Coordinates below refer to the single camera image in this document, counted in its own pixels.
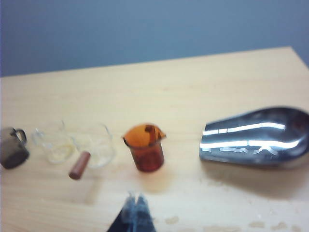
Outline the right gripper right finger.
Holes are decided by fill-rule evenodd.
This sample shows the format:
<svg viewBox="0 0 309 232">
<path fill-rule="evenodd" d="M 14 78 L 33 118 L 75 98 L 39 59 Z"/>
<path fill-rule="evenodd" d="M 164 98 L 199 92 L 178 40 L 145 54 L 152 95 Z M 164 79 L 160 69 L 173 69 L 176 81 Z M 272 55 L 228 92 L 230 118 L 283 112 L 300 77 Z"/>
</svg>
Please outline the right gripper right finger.
<svg viewBox="0 0 309 232">
<path fill-rule="evenodd" d="M 140 194 L 135 207 L 135 231 L 136 232 L 154 232 L 155 226 L 150 214 L 147 200 L 143 194 Z"/>
</svg>

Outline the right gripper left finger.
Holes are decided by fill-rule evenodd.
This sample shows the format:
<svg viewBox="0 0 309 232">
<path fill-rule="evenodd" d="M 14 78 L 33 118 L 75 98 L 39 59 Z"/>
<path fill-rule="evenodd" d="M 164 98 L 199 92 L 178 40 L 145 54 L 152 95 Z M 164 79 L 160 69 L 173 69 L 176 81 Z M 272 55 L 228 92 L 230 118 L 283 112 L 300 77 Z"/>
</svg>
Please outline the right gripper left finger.
<svg viewBox="0 0 309 232">
<path fill-rule="evenodd" d="M 119 214 L 108 228 L 108 232 L 132 232 L 135 217 L 136 195 L 129 192 Z"/>
</svg>

